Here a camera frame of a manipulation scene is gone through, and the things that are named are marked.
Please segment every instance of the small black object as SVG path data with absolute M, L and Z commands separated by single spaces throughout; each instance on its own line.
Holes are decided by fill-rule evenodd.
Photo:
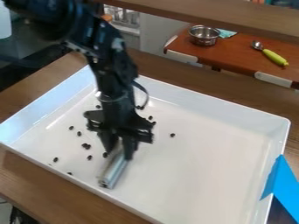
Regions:
M 83 143 L 81 146 L 86 150 L 89 150 L 91 148 L 91 144 L 89 143 Z

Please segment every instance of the blue object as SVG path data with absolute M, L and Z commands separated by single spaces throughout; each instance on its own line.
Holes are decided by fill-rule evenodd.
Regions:
M 222 30 L 222 29 L 217 29 L 220 32 L 220 37 L 222 39 L 227 39 L 235 35 L 237 32 L 236 31 L 227 31 L 227 30 Z
M 261 200 L 272 193 L 299 223 L 299 183 L 290 169 L 287 160 L 280 155 L 268 176 Z

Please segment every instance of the wooden table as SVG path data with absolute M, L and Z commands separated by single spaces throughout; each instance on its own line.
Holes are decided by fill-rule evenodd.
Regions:
M 299 100 L 290 89 L 243 75 L 223 75 L 130 51 L 140 74 L 269 113 L 292 122 L 286 157 L 299 174 Z M 86 61 L 72 52 L 0 94 L 0 121 L 81 69 Z M 0 150 L 0 196 L 45 223 L 148 223 L 12 153 Z M 281 223 L 285 216 L 280 215 Z
M 168 43 L 164 48 L 164 53 L 182 53 L 181 57 L 193 56 L 198 63 L 253 76 L 257 79 L 268 77 L 271 81 L 270 74 L 283 78 L 281 82 L 285 85 L 299 89 L 299 45 L 238 33 L 231 38 L 219 38 L 214 46 L 202 47 L 190 42 L 188 30 L 189 27 L 182 30 Z M 253 40 L 259 40 L 265 48 L 280 54 L 289 62 L 289 66 L 277 66 L 262 52 L 254 50 L 250 46 Z

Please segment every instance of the spoon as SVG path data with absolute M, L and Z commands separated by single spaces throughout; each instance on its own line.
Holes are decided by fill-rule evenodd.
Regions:
M 254 40 L 251 44 L 251 47 L 253 47 L 255 50 L 262 51 L 268 58 L 270 58 L 274 63 L 276 63 L 279 66 L 286 67 L 289 65 L 289 63 L 283 57 L 279 56 L 277 53 L 272 52 L 268 49 L 264 49 L 264 46 L 259 41 Z

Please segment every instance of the yellow handle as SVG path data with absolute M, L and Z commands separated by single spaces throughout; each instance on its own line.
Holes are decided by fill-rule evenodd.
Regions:
M 269 57 L 277 65 L 284 66 L 284 67 L 289 65 L 289 63 L 283 57 L 279 56 L 277 53 L 271 52 L 268 49 L 264 49 L 262 51 L 263 53 L 265 53 L 265 55 L 267 55 L 267 57 Z

